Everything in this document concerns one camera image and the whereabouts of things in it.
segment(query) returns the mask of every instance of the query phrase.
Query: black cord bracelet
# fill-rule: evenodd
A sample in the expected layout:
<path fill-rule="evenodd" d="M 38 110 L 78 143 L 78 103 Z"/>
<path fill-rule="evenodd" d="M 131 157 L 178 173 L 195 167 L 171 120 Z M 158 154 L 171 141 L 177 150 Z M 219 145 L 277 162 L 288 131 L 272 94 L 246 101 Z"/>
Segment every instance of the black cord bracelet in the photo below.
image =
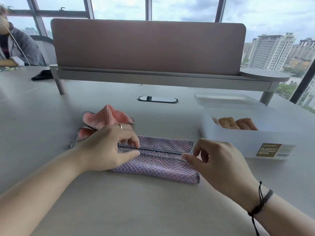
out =
<path fill-rule="evenodd" d="M 267 203 L 267 201 L 270 199 L 270 197 L 273 195 L 273 191 L 269 190 L 266 196 L 264 197 L 262 194 L 262 182 L 259 182 L 259 187 L 258 187 L 258 194 L 259 194 L 259 199 L 260 199 L 260 204 L 257 205 L 248 215 L 252 218 L 253 225 L 255 227 L 256 235 L 259 236 L 258 230 L 255 225 L 254 221 L 254 215 L 258 214 L 261 210 L 262 207 Z"/>

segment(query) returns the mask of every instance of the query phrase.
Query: table surface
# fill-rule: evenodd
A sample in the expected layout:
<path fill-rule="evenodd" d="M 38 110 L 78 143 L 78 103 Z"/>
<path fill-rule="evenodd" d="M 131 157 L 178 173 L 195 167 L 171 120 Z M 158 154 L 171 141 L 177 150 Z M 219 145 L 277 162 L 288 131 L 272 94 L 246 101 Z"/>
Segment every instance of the table surface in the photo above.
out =
<path fill-rule="evenodd" d="M 60 95 L 52 80 L 33 82 L 39 67 L 0 73 L 0 193 L 67 150 L 81 114 L 111 104 L 136 119 L 139 135 L 198 140 L 198 91 L 261 92 L 66 81 Z M 179 99 L 148 103 L 137 97 Z M 254 176 L 298 209 L 315 218 L 313 154 L 315 115 L 274 95 L 270 107 L 295 119 L 308 135 L 287 161 L 246 159 Z M 267 233 L 258 225 L 261 235 Z M 87 172 L 75 179 L 45 216 L 33 236 L 45 235 L 254 235 L 250 217 L 203 178 L 188 184 L 115 172 Z"/>

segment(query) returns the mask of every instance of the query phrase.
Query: purple towel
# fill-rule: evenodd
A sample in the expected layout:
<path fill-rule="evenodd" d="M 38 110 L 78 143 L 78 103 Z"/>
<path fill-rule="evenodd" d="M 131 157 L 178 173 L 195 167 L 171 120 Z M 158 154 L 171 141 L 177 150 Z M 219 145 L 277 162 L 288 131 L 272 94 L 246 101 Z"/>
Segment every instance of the purple towel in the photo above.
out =
<path fill-rule="evenodd" d="M 199 172 L 181 158 L 192 153 L 193 141 L 138 136 L 140 156 L 112 169 L 115 172 L 134 173 L 167 178 L 188 183 L 199 183 Z M 118 144 L 120 152 L 134 148 Z"/>

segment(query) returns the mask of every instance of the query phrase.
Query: hand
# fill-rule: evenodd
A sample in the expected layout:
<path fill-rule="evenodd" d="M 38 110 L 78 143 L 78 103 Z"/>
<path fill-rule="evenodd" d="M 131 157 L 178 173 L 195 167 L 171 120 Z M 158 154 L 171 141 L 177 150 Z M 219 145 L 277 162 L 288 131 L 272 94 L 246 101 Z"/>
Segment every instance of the hand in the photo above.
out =
<path fill-rule="evenodd" d="M 230 143 L 198 140 L 193 155 L 185 153 L 187 160 L 219 192 L 226 195 L 246 211 L 259 203 L 259 182 L 250 171 L 242 153 Z"/>
<path fill-rule="evenodd" d="M 103 171 L 113 169 L 140 155 L 137 150 L 118 153 L 117 143 L 128 141 L 128 145 L 140 147 L 139 139 L 129 124 L 106 126 L 84 140 L 74 150 L 77 152 L 81 171 Z"/>

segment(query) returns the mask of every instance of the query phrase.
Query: person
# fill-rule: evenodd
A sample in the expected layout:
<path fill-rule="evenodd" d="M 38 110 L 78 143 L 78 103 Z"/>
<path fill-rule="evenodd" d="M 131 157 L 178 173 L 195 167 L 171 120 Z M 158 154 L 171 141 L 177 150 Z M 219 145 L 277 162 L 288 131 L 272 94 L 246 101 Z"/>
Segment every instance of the person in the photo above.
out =
<path fill-rule="evenodd" d="M 28 236 L 47 214 L 66 187 L 85 171 L 115 168 L 140 152 L 117 152 L 117 143 L 127 141 L 140 147 L 130 125 L 107 126 L 80 146 L 54 158 L 34 174 L 22 180 L 0 196 L 0 235 Z M 193 154 L 183 154 L 200 174 L 219 192 L 250 212 L 260 203 L 259 182 L 251 173 L 243 155 L 230 143 L 200 139 Z M 268 189 L 262 186 L 263 195 Z M 315 235 L 315 222 L 285 200 L 273 194 L 254 215 L 271 235 Z"/>
<path fill-rule="evenodd" d="M 0 67 L 43 66 L 36 42 L 7 20 L 8 10 L 0 5 Z"/>

